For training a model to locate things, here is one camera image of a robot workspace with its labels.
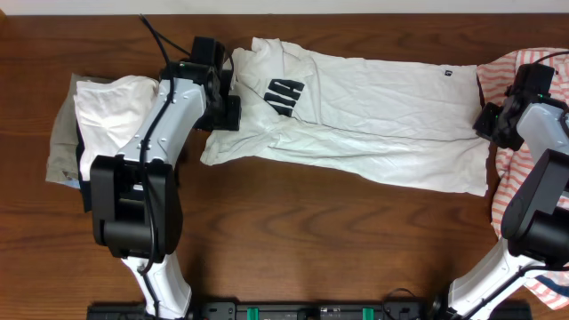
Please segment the white t-shirt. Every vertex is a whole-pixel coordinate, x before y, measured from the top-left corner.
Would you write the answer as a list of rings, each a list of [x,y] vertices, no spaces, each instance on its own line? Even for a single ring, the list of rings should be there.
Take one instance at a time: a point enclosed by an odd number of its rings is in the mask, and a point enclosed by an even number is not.
[[[483,196],[489,145],[473,65],[342,58],[278,39],[233,52],[236,132],[213,132],[201,160],[257,156],[408,188]]]

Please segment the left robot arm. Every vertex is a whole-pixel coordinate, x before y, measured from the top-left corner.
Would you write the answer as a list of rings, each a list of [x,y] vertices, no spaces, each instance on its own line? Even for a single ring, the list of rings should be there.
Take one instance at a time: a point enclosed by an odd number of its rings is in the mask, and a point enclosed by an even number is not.
[[[95,158],[95,242],[131,270],[145,301],[92,305],[88,318],[187,318],[192,291],[176,254],[183,213],[175,166],[192,129],[238,130],[240,99],[229,92],[233,73],[218,62],[168,64],[160,81],[164,99],[116,155]]]

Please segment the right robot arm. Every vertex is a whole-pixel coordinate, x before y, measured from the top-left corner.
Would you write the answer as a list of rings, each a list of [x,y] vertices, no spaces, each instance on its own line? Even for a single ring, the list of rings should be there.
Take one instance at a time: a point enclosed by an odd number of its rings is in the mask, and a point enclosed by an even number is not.
[[[568,191],[567,116],[564,102],[547,98],[521,115],[517,133],[536,164],[505,209],[500,241],[450,284],[436,319],[487,319],[529,279],[568,269],[568,211],[557,205]]]

